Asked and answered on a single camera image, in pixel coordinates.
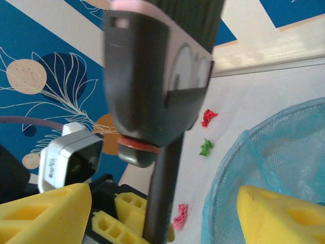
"red candy wrapper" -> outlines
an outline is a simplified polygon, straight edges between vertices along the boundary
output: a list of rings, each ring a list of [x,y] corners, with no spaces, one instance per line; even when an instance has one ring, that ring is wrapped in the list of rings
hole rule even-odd
[[[203,121],[201,122],[201,125],[204,128],[208,127],[210,120],[218,115],[218,113],[214,113],[210,109],[207,109],[207,111],[204,112]]]

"white power plug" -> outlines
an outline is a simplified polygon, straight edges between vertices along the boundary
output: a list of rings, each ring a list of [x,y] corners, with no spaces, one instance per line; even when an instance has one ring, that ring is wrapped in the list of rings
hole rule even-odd
[[[103,139],[79,123],[63,126],[62,136],[41,151],[40,193],[88,180],[97,171]]]

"red rubber ring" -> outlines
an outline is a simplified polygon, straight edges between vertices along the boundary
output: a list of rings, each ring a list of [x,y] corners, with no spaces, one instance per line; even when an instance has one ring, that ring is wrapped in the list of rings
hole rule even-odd
[[[141,151],[148,151],[150,153],[154,153],[154,154],[158,154],[160,152],[160,148],[154,145],[150,145],[147,143],[143,143],[143,142],[138,142],[126,137],[120,137],[117,140],[117,143],[123,145],[123,146],[127,146],[133,149],[137,149],[137,150],[141,150]]]

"mesh laundry basket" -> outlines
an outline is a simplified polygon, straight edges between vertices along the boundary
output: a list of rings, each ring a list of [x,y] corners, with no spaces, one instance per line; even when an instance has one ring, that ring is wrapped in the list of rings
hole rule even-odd
[[[242,185],[325,202],[325,98],[289,107],[242,133],[206,198],[202,244],[245,244],[236,211]]]

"yellow sponge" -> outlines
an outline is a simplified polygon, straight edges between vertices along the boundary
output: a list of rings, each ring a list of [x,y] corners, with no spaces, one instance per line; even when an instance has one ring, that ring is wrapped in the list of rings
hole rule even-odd
[[[116,194],[115,206],[118,220],[128,226],[137,235],[142,236],[147,200],[132,193]],[[175,239],[173,225],[169,226],[168,242]]]
[[[0,205],[0,244],[80,244],[91,209],[88,184]]]
[[[128,226],[104,211],[94,212],[92,230],[114,244],[150,244]]]
[[[325,207],[242,186],[237,212],[246,244],[325,244]]]

